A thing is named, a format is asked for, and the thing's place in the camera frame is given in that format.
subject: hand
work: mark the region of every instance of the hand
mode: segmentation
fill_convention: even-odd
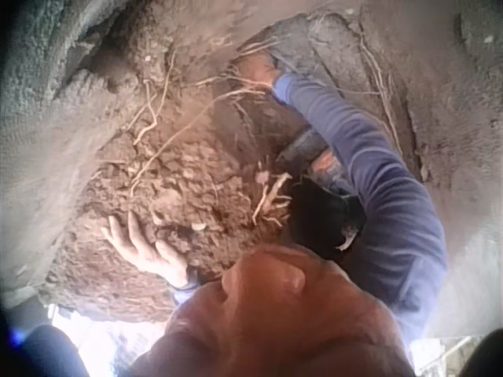
[[[257,85],[271,90],[281,72],[274,67],[270,55],[264,51],[244,56],[237,62],[243,79],[257,82]]]
[[[189,278],[185,257],[164,240],[157,240],[155,248],[151,246],[141,234],[140,225],[133,212],[129,211],[127,215],[129,238],[124,236],[115,216],[109,216],[108,222],[110,229],[103,227],[101,231],[129,263],[140,271],[162,276],[173,287],[182,288],[187,285]]]

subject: dusty surface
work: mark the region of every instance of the dusty surface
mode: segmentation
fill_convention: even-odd
[[[75,1],[72,12],[97,3]],[[94,58],[77,59],[80,64],[66,89],[37,120],[19,116],[24,108],[33,108],[24,102],[19,111],[7,112],[3,94],[11,92],[2,89],[2,290],[36,290],[58,250],[44,283],[47,297],[100,318],[154,319],[158,308],[171,310],[167,289],[112,253],[99,233],[104,216],[118,213],[124,219],[127,209],[136,210],[150,237],[158,233],[187,250],[191,262],[208,275],[220,273],[249,245],[275,237],[273,223],[250,226],[261,190],[253,173],[258,161],[272,166],[279,151],[307,125],[267,97],[233,97],[216,104],[154,161],[134,196],[129,193],[135,172],[168,137],[212,97],[236,89],[235,82],[227,81],[208,87],[189,84],[224,71],[236,48],[260,32],[256,38],[274,35],[280,41],[270,49],[280,66],[340,88],[344,97],[381,119],[407,166],[428,187],[446,228],[451,264],[428,334],[466,335],[497,327],[501,7],[495,0],[386,0],[360,6],[350,0],[328,5],[283,0],[130,2],[102,43],[93,33],[74,35]],[[44,8],[44,14],[59,14],[51,9]],[[61,18],[68,23],[73,19],[67,15],[76,14],[72,12]],[[268,27],[283,19],[288,20]],[[87,25],[89,20],[81,21]],[[145,103],[142,80],[149,79],[161,92],[175,50],[160,124],[132,147],[139,130],[151,122],[146,111],[130,132],[121,131]],[[36,75],[43,73],[42,79],[50,77],[44,64],[51,62],[35,70]],[[42,93],[54,93],[51,88],[61,77],[49,81]],[[39,89],[28,87],[26,92]],[[12,98],[9,104],[16,103]],[[154,208],[164,218],[161,225],[152,225]],[[194,231],[192,223],[207,227]]]

